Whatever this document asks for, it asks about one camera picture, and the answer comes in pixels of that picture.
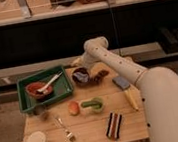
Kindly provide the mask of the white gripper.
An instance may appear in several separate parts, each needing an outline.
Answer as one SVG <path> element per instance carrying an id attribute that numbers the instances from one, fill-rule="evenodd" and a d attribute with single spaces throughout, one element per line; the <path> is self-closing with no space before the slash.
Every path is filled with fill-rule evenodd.
<path id="1" fill-rule="evenodd" d="M 80 57 L 77 57 L 72 63 L 71 66 L 79 66 L 79 67 L 85 67 L 86 69 L 89 69 L 92 67 L 92 64 L 90 63 L 90 59 L 88 58 L 88 55 L 81 55 Z"/>

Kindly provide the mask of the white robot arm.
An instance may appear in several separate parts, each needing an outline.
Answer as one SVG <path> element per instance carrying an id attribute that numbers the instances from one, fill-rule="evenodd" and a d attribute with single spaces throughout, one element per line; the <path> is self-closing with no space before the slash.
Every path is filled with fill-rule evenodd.
<path id="1" fill-rule="evenodd" d="M 150 142 L 178 142 L 178 75 L 167 67 L 147 68 L 107 50 L 108 39 L 86 40 L 84 53 L 71 65 L 94 67 L 102 61 L 141 93 Z"/>

